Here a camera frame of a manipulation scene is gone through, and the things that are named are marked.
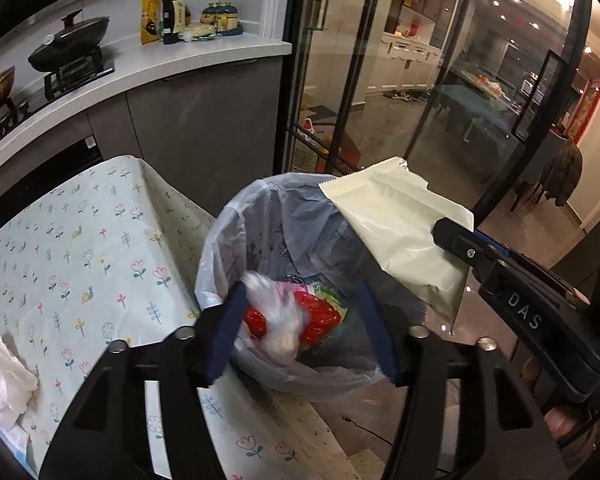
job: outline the floral tablecloth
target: floral tablecloth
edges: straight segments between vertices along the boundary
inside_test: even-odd
[[[0,334],[39,379],[20,419],[32,471],[107,344],[160,341],[195,321],[194,280],[213,221],[144,161],[122,156],[0,229]],[[146,392],[154,469],[170,476],[157,385],[147,383]],[[267,411],[230,368],[199,394],[227,478],[357,477],[309,404],[272,395],[277,408]]]

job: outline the jacket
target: jacket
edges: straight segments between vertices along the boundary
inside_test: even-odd
[[[576,189],[582,175],[582,154],[571,139],[554,159],[544,167],[540,176],[542,191],[547,199],[555,198],[562,207]]]

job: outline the dark bottle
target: dark bottle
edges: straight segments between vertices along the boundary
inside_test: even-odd
[[[164,44],[181,41],[178,33],[186,26],[185,0],[162,0],[162,37]]]

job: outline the cream-colored packet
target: cream-colored packet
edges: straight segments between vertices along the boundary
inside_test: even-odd
[[[433,225],[448,217],[473,230],[474,215],[427,190],[427,182],[395,156],[320,184],[385,272],[453,322],[468,266],[433,241]]]

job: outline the trash can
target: trash can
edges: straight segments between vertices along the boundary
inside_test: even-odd
[[[356,306],[356,285],[365,280],[381,303],[403,309],[410,322],[424,321],[426,306],[380,269],[349,223],[325,197],[324,174],[286,173],[257,180],[222,210],[200,257],[195,294],[202,309],[226,297],[246,270],[272,279],[286,274],[318,276],[336,288],[347,315],[320,346],[301,352],[287,367],[258,348],[245,324],[233,361],[264,386],[308,400],[330,400],[379,381],[383,374]]]

